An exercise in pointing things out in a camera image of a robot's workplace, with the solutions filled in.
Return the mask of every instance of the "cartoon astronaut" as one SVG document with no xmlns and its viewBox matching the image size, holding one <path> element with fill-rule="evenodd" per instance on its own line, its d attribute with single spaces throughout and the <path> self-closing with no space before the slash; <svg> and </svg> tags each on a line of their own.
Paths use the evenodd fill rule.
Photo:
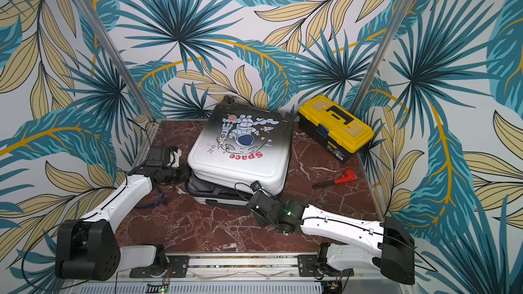
<svg viewBox="0 0 523 294">
<path fill-rule="evenodd" d="M 252 115 L 240 115 L 239 118 L 235 115 L 229 115 L 228 118 L 223 118 L 222 132 L 219 137 L 219 144 L 222 144 L 226 140 L 227 134 L 229 138 L 234 139 L 236 144 L 240 147 L 248 147 L 254 143 L 254 136 L 260 135 L 260 132 L 253 127 L 253 125 L 265 125 L 266 123 L 276 125 L 279 121 L 274 121 L 272 118 L 267 120 L 263 118 L 257 118 L 256 121 L 252 120 Z M 237 124 L 236 128 L 232 129 L 232 125 Z"/>
</svg>

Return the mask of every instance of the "white suitcase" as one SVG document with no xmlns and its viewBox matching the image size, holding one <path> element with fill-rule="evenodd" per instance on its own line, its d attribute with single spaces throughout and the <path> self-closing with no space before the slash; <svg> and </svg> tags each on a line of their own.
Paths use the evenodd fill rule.
<svg viewBox="0 0 523 294">
<path fill-rule="evenodd" d="M 188 163 L 200 180 L 246 193 L 258 181 L 277 196 L 284 188 L 292 129 L 293 120 L 279 113 L 222 101 L 194 143 Z"/>
</svg>

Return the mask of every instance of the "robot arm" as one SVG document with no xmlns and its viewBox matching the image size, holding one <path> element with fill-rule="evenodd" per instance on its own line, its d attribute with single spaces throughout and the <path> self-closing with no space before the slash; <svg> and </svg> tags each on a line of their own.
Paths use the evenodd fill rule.
<svg viewBox="0 0 523 294">
<path fill-rule="evenodd" d="M 167 267 L 161 245 L 119 247 L 114 232 L 134 206 L 159 183 L 179 183 L 189 176 L 179 166 L 181 151 L 151 147 L 147 160 L 131 170 L 125 182 L 80 219 L 58 228 L 55 274 L 64 279 L 107 280 L 115 272 Z"/>
<path fill-rule="evenodd" d="M 332 238 L 348 245 L 323 243 L 317 269 L 329 276 L 349 268 L 379 269 L 398 283 L 414 284 L 414 239 L 394 218 L 385 223 L 352 219 L 297 201 L 283 204 L 258 190 L 249 200 L 260 226 L 273 225 L 276 232 L 297 230 L 307 235 Z"/>
</svg>

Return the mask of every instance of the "tropical leaf wallpaper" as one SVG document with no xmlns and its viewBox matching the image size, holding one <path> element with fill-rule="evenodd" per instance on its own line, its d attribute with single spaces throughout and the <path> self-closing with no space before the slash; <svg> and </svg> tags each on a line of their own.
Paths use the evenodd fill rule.
<svg viewBox="0 0 523 294">
<path fill-rule="evenodd" d="M 114 28 L 119 2 L 92 1 Z M 20 257 L 125 180 L 148 121 L 71 0 L 0 2 L 0 283 L 18 293 L 31 289 Z M 46 289 L 62 286 L 55 242 L 51 231 L 25 264 Z"/>
<path fill-rule="evenodd" d="M 20 255 L 121 184 L 150 124 L 71 0 L 1 1 L 0 277 L 18 293 Z M 399 0 L 90 1 L 154 114 L 207 118 L 225 95 L 348 108 Z M 416 262 L 421 293 L 523 291 L 521 3 L 413 0 L 359 107 L 377 208 L 435 267 Z M 48 289 L 55 237 L 27 256 Z"/>
<path fill-rule="evenodd" d="M 522 293 L 523 0 L 424 2 L 358 110 L 371 192 L 432 265 L 419 292 Z"/>
</svg>

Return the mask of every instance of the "toolbox latch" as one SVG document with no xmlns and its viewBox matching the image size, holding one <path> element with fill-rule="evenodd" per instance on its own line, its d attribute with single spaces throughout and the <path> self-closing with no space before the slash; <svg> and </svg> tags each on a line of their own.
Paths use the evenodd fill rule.
<svg viewBox="0 0 523 294">
<path fill-rule="evenodd" d="M 316 131 L 324 138 L 327 138 L 327 136 L 329 136 L 329 129 L 323 126 L 322 124 L 318 123 L 318 128 L 316 129 Z"/>
</svg>

